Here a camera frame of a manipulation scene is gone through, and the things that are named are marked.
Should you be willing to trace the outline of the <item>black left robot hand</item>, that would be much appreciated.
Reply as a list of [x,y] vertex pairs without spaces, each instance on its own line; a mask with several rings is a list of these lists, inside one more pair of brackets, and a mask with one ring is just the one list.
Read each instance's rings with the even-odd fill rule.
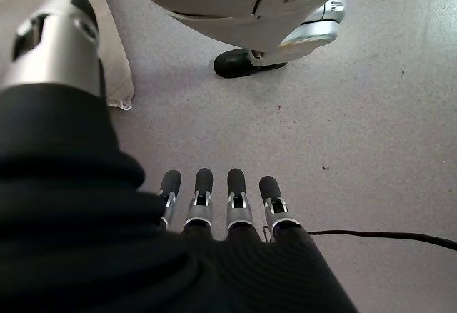
[[17,29],[1,86],[3,312],[355,312],[309,233],[261,180],[272,240],[253,225],[243,174],[228,174],[230,222],[211,231],[213,175],[196,174],[180,233],[181,183],[158,193],[119,147],[88,0],[46,0]]

